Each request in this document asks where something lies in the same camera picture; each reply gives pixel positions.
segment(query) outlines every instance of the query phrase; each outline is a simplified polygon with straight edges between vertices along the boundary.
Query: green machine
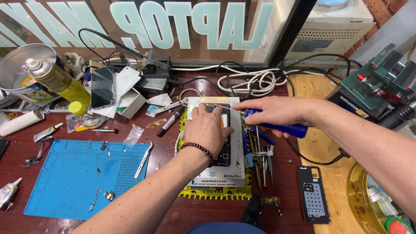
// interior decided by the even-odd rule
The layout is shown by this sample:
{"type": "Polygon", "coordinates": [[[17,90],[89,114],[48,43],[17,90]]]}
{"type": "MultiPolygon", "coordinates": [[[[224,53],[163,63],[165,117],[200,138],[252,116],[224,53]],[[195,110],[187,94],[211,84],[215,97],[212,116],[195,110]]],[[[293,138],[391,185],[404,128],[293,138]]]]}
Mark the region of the green machine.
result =
{"type": "Polygon", "coordinates": [[[416,63],[400,63],[403,55],[395,47],[389,44],[366,65],[343,79],[326,100],[389,129],[413,118],[416,63]]]}

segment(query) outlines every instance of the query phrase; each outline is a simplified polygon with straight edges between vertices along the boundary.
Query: yellow bottle cap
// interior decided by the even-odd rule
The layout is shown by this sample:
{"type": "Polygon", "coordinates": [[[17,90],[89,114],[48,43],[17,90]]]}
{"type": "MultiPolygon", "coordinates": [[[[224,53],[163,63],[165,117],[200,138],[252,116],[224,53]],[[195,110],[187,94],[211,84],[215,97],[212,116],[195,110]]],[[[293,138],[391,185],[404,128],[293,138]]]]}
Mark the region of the yellow bottle cap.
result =
{"type": "Polygon", "coordinates": [[[80,102],[72,102],[68,107],[69,112],[81,116],[87,112],[87,106],[80,102]]]}

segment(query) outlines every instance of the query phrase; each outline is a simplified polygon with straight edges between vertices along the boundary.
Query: plastic bag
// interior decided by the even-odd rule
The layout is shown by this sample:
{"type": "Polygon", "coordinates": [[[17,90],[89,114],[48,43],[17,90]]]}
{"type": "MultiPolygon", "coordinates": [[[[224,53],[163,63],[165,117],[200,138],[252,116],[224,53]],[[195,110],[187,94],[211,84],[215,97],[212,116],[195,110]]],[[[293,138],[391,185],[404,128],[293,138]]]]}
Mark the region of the plastic bag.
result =
{"type": "Polygon", "coordinates": [[[75,131],[80,126],[80,122],[74,114],[67,115],[66,119],[68,133],[75,131]]]}
{"type": "Polygon", "coordinates": [[[133,128],[131,129],[129,135],[127,136],[127,138],[124,140],[123,144],[133,148],[134,145],[137,143],[137,141],[139,140],[141,134],[143,133],[144,129],[138,126],[133,126],[133,128]]]}
{"type": "Polygon", "coordinates": [[[154,122],[146,125],[146,128],[155,128],[155,127],[160,126],[160,125],[163,125],[165,123],[166,123],[166,119],[165,118],[159,119],[158,121],[154,121],[154,122]]]}
{"type": "Polygon", "coordinates": [[[3,111],[0,111],[0,129],[7,122],[9,122],[9,117],[3,111]]]}

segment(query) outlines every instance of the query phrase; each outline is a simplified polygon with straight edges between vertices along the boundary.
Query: red knob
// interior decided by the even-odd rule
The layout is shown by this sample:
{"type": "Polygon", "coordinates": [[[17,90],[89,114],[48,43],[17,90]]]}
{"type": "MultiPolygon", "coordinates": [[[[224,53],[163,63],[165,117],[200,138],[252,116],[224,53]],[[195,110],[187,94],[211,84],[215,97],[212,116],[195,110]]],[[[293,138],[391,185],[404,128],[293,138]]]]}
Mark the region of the red knob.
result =
{"type": "Polygon", "coordinates": [[[363,81],[363,80],[365,80],[365,79],[366,79],[366,77],[364,77],[363,75],[358,75],[358,76],[357,76],[357,78],[358,78],[360,81],[363,81]]]}

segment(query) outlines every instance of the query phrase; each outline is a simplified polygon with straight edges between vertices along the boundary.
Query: metal ring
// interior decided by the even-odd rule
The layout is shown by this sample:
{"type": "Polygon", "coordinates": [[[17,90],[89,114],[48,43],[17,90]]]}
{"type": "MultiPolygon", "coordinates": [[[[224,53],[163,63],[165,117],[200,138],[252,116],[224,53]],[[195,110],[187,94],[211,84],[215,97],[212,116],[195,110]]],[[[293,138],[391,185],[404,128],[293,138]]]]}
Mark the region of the metal ring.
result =
{"type": "Polygon", "coordinates": [[[180,102],[180,104],[182,105],[182,106],[184,106],[184,107],[186,107],[186,108],[188,108],[188,106],[185,106],[185,104],[182,102],[182,100],[181,100],[181,97],[182,97],[182,94],[184,93],[184,92],[186,92],[186,91],[195,91],[195,92],[197,92],[198,94],[199,94],[199,96],[200,97],[202,97],[202,94],[201,94],[201,92],[200,91],[198,91],[198,90],[196,90],[196,89],[185,89],[185,90],[183,90],[182,92],[181,92],[181,95],[179,95],[179,102],[180,102]]]}

